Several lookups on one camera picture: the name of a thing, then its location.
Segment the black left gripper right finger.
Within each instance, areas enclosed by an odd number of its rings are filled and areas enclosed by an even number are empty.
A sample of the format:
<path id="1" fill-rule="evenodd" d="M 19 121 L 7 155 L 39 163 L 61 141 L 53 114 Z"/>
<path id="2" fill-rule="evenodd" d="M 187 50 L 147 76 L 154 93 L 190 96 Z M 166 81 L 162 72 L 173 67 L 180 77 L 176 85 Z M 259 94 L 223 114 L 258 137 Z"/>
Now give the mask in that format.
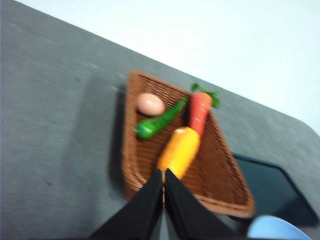
<path id="1" fill-rule="evenodd" d="M 241 237 L 204 207 L 187 187 L 167 169 L 165 206 L 182 240 L 239 240 Z"/>

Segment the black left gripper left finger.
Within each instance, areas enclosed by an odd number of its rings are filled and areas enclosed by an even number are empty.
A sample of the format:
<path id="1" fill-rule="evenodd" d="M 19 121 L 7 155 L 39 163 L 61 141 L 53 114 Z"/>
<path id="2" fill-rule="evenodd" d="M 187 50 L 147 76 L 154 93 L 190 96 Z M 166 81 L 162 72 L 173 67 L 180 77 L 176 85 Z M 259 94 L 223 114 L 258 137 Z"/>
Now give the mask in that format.
<path id="1" fill-rule="evenodd" d="M 90 240 L 148 240 L 163 209 L 163 172 L 158 169 L 132 199 Z"/>

